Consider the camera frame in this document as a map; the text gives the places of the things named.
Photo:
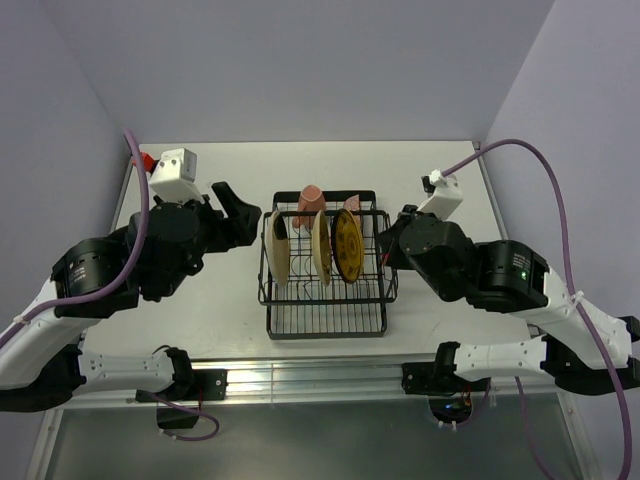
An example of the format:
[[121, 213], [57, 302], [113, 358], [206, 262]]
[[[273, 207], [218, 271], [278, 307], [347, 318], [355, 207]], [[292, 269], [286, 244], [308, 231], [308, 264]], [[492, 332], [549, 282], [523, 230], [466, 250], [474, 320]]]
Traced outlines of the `yellow patterned plate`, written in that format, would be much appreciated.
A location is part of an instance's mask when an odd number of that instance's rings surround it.
[[336, 270], [347, 284], [355, 283], [364, 268], [364, 237], [355, 216], [340, 209], [331, 221], [331, 248]]

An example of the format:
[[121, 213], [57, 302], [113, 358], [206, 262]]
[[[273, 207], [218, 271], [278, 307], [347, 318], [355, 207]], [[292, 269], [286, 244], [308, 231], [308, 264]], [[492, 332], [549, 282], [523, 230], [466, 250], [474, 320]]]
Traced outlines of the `pink floral mug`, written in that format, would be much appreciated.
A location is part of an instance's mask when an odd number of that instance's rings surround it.
[[296, 229], [305, 227], [312, 229], [318, 211], [326, 209], [323, 191], [316, 185], [308, 185], [301, 190], [298, 198], [298, 212], [310, 212], [310, 215], [295, 216], [292, 226]]

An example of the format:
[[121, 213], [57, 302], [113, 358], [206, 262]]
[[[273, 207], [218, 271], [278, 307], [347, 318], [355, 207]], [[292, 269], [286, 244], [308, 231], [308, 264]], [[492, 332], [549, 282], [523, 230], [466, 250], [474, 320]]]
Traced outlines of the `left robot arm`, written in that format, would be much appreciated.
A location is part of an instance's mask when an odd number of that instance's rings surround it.
[[191, 394], [195, 375], [186, 351], [109, 357], [88, 351], [81, 335], [140, 301], [172, 296], [203, 269], [205, 255], [253, 244], [261, 209], [225, 182], [212, 190], [220, 209], [207, 198], [180, 204], [156, 197], [127, 226], [81, 241], [54, 264], [42, 289], [53, 307], [29, 307], [1, 336], [2, 411], [45, 411], [104, 391], [164, 400]]

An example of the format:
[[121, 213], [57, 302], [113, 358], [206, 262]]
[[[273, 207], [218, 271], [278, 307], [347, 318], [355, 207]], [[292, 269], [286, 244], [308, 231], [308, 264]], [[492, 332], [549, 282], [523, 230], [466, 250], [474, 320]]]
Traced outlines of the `cream plate green brushstroke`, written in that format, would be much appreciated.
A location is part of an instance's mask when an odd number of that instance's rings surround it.
[[275, 210], [269, 218], [265, 248], [273, 279], [279, 287], [285, 287], [290, 270], [290, 241], [285, 219], [279, 210]]

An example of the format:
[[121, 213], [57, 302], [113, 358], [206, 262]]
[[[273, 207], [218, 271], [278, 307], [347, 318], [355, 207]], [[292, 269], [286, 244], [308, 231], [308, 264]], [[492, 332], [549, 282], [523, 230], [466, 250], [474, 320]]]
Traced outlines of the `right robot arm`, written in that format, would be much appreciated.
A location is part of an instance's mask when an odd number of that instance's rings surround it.
[[475, 243], [460, 226], [408, 206], [379, 236], [387, 266], [417, 272], [444, 302], [521, 318], [540, 336], [515, 343], [443, 342], [435, 359], [403, 366], [408, 394], [480, 391], [493, 377], [539, 377], [564, 391], [598, 396], [639, 385], [633, 316], [612, 317], [570, 293], [546, 260], [513, 240]]

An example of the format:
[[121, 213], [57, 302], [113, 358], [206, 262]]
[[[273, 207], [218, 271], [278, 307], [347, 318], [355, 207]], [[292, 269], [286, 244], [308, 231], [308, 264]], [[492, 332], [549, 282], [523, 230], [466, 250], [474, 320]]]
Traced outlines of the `cream plate small motifs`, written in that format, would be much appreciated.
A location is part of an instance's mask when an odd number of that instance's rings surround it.
[[324, 211], [318, 211], [311, 230], [312, 260], [316, 274], [323, 286], [331, 282], [331, 246], [327, 218]]

